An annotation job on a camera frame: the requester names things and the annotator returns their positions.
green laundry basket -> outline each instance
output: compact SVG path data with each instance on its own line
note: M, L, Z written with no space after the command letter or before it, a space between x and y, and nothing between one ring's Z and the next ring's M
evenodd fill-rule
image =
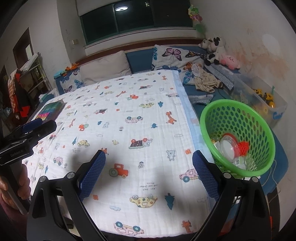
M222 172L235 178L260 176L271 167L275 142L265 120L251 107L234 100L217 100L207 105L200 117L200 128L206 145ZM236 134L238 141L248 141L250 149L246 170L229 162L213 145L211 139L221 139L224 133Z

wall socket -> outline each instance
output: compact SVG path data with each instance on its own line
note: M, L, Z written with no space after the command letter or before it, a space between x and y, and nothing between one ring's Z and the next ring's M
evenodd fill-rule
M74 40L72 40L72 45L74 45L74 44L78 44L78 43L79 43L78 39L74 39Z

silver screw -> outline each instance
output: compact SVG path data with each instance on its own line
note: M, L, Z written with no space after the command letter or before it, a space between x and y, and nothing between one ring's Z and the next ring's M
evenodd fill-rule
M42 176L42 177L39 178L40 182L44 182L45 180L46 180L46 176Z
M259 181L259 179L257 177L252 177L252 181L257 183Z
M231 174L229 172L224 173L223 176L227 179L231 178Z
M75 173L73 173L73 172L69 172L67 174L67 178L73 178L74 176L75 176Z

plastic storage box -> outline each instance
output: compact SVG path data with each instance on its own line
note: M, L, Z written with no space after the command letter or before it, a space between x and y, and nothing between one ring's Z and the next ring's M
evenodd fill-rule
M263 94L271 93L272 88L261 78L249 78L243 74L234 74L234 89L231 97L252 107L267 124L273 128L286 111L287 102L274 90L275 108L270 107L253 89L261 89Z

black and white plush toy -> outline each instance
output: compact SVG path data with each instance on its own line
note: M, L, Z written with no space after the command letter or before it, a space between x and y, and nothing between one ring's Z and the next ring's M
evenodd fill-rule
M224 40L221 37L204 39L198 46L207 50L205 65L208 66L212 63L219 64L219 59L222 58L222 55L226 54Z

